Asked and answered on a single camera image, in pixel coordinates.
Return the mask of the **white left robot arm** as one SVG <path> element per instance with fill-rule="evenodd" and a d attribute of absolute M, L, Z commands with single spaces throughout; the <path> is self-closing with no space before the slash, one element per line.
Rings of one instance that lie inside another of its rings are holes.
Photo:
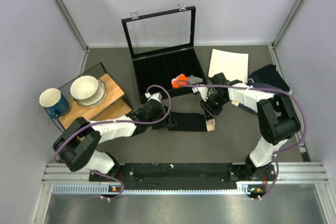
<path fill-rule="evenodd" d="M 82 168 L 95 170 L 107 180 L 114 180 L 119 174 L 120 164 L 111 154 L 97 151 L 97 146 L 115 138 L 142 134 L 149 127 L 166 127 L 168 116 L 170 106 L 149 99 L 136 112 L 115 120 L 87 121 L 79 117 L 55 141 L 53 149 L 70 171 L 76 172 Z"/>

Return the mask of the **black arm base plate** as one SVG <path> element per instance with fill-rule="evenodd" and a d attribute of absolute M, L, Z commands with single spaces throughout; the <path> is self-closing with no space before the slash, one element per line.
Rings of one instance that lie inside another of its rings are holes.
<path fill-rule="evenodd" d="M 233 163 L 126 163 L 113 176 L 126 189 L 233 189 L 251 179 L 245 165 Z"/>

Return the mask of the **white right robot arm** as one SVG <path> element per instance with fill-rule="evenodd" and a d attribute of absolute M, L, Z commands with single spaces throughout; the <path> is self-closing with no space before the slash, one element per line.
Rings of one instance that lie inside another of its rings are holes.
<path fill-rule="evenodd" d="M 258 116 L 261 138 L 255 149 L 247 156 L 243 174 L 252 180 L 264 174 L 270 165 L 272 154 L 278 151 L 294 134 L 301 129 L 291 99 L 283 93 L 255 91 L 253 86 L 240 80 L 227 81 L 223 73 L 212 77 L 214 85 L 229 88 L 193 88 L 202 97 L 200 106 L 207 119 L 218 116 L 224 104 L 237 102 L 244 109 Z"/>

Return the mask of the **black underwear beige waistband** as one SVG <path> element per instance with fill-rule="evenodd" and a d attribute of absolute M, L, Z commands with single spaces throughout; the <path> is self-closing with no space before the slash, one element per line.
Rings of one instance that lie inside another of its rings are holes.
<path fill-rule="evenodd" d="M 212 132 L 215 131 L 215 119 L 206 119 L 200 113 L 171 112 L 172 126 L 169 131 L 181 132 Z"/>

